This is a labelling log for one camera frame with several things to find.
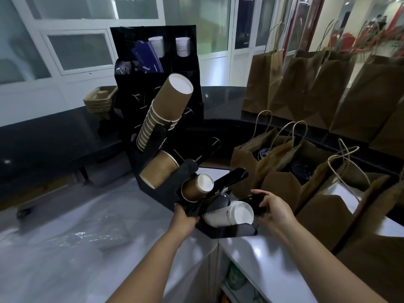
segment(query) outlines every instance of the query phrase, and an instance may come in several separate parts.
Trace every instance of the hand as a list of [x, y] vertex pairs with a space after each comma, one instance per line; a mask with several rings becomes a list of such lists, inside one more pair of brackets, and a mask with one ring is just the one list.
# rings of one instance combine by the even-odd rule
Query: hand
[[264, 214], [263, 217], [257, 217], [260, 224], [265, 224], [271, 234], [283, 243], [286, 243], [287, 230], [290, 226], [298, 223], [290, 206], [280, 197], [271, 192], [260, 189], [251, 190], [252, 193], [266, 194], [264, 200], [260, 203], [260, 207], [269, 208], [270, 212]]
[[168, 232], [174, 234], [182, 242], [192, 233], [198, 221], [199, 217], [187, 217], [182, 206], [175, 203], [174, 216]]

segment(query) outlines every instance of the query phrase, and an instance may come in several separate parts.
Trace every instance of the forearm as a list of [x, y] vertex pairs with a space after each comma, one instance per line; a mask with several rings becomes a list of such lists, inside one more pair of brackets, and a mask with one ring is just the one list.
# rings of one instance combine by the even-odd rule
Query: forearm
[[319, 303], [386, 303], [297, 221], [285, 246]]
[[171, 265], [183, 239], [165, 233], [107, 303], [161, 302]]

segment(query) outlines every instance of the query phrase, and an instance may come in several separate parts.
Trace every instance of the stacked cup lids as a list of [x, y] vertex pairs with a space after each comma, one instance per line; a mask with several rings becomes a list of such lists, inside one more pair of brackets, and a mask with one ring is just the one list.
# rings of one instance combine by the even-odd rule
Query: stacked cup lids
[[189, 37], [175, 38], [177, 54], [180, 57], [187, 57], [191, 54], [191, 39]]
[[172, 122], [169, 130], [176, 126], [187, 107], [193, 91], [192, 83], [185, 76], [173, 73], [167, 78], [152, 101], [136, 139], [139, 150], [143, 151], [145, 149], [157, 123], [166, 125]]
[[112, 110], [112, 98], [118, 87], [102, 86], [94, 89], [83, 101], [92, 113], [103, 113]]
[[158, 58], [162, 58], [165, 54], [163, 36], [150, 37], [149, 42]]

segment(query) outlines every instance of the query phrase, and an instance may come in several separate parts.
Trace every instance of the shelf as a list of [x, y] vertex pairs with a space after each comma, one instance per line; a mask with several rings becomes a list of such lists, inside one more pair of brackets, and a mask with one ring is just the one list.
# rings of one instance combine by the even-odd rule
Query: shelf
[[221, 288], [232, 303], [260, 303], [260, 302], [263, 303], [263, 302], [266, 302], [264, 299], [254, 300], [255, 288], [250, 283], [249, 280], [247, 280], [247, 282], [239, 290], [232, 290], [228, 286], [227, 282], [223, 282]]

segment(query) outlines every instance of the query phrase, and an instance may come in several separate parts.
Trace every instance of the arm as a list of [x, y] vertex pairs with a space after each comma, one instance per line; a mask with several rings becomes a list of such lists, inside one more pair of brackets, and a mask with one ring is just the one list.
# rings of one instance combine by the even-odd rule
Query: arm
[[175, 204], [168, 231], [152, 246], [107, 303], [161, 302], [177, 249], [194, 230], [198, 220], [199, 217], [187, 217], [181, 205]]
[[258, 189], [252, 193], [266, 194], [260, 206], [270, 214], [258, 220], [288, 250], [319, 303], [387, 303], [299, 224], [284, 200]]

